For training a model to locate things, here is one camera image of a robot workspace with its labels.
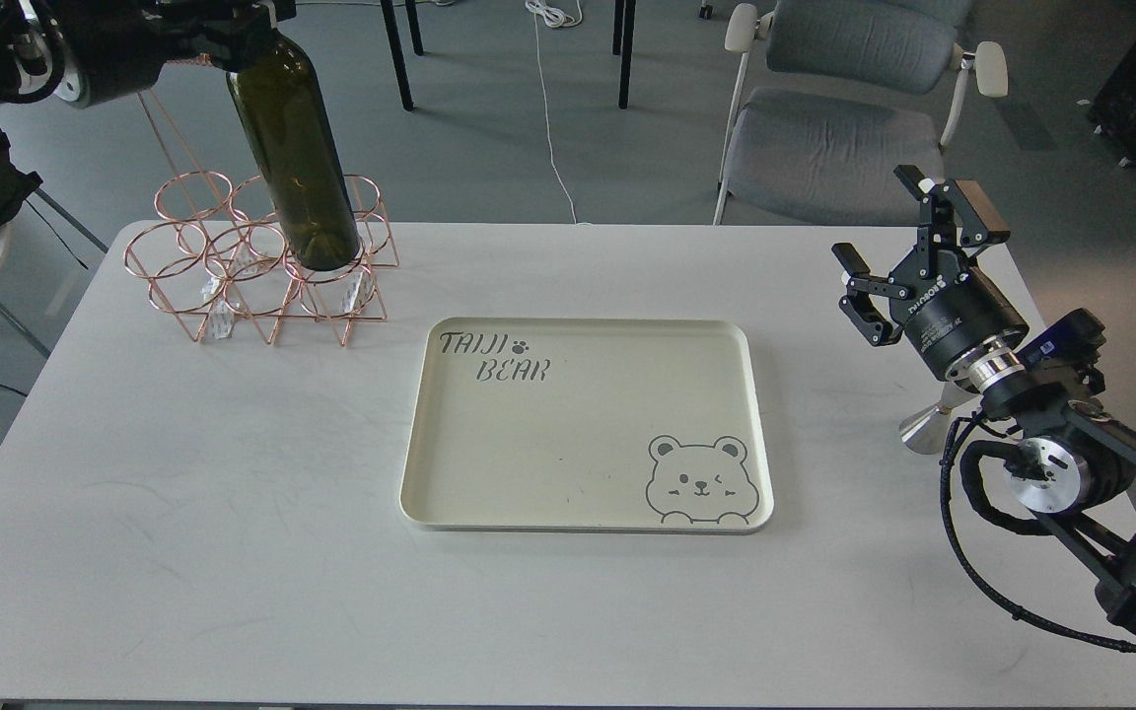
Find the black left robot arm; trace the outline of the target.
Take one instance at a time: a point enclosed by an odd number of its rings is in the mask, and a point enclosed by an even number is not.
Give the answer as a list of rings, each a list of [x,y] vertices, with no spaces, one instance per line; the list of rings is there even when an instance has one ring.
[[[168,62],[243,70],[293,18],[294,1],[0,1],[0,103],[94,107],[153,87]]]

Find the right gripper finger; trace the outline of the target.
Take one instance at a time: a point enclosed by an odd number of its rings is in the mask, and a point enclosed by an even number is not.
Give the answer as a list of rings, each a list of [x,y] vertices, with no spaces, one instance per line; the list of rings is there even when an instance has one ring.
[[[893,173],[920,203],[918,239],[893,270],[893,283],[925,287],[939,275],[978,286],[991,283],[975,258],[1005,243],[1011,229],[978,181],[938,183],[914,165],[897,165]]]
[[[900,340],[900,326],[879,311],[872,302],[874,296],[888,300],[907,300],[909,286],[897,284],[893,279],[876,277],[870,266],[866,264],[855,247],[849,243],[835,243],[832,252],[846,274],[846,295],[840,298],[840,311],[855,324],[858,332],[872,346],[888,346]]]

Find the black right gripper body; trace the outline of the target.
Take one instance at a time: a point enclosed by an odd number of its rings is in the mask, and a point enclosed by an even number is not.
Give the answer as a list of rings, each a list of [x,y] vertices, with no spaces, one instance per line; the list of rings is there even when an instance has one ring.
[[[974,266],[957,275],[941,274],[914,291],[914,300],[897,303],[897,317],[903,335],[939,381],[946,381],[951,366],[984,341],[1000,339],[1014,349],[1028,335],[1024,316]]]

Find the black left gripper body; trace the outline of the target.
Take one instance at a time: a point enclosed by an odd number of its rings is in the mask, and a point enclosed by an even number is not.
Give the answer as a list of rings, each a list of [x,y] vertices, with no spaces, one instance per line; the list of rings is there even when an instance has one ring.
[[[253,58],[251,1],[62,1],[60,100],[102,105],[154,86],[172,60],[227,72]]]

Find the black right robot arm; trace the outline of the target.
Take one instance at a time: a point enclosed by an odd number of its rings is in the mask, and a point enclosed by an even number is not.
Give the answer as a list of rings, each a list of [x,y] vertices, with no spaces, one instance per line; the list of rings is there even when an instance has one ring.
[[[941,516],[958,562],[1016,620],[1136,655],[1136,431],[1099,401],[1103,323],[1077,309],[1029,339],[1024,316],[977,262],[1011,235],[977,181],[934,181],[912,165],[895,175],[920,204],[914,247],[887,277],[871,274],[852,244],[833,247],[846,273],[840,311],[874,346],[907,339],[946,384],[946,408],[969,398],[982,404],[935,438]],[[992,588],[953,526],[953,473],[982,520],[1053,536],[1091,569],[1106,620],[1135,642],[1070,629]]]

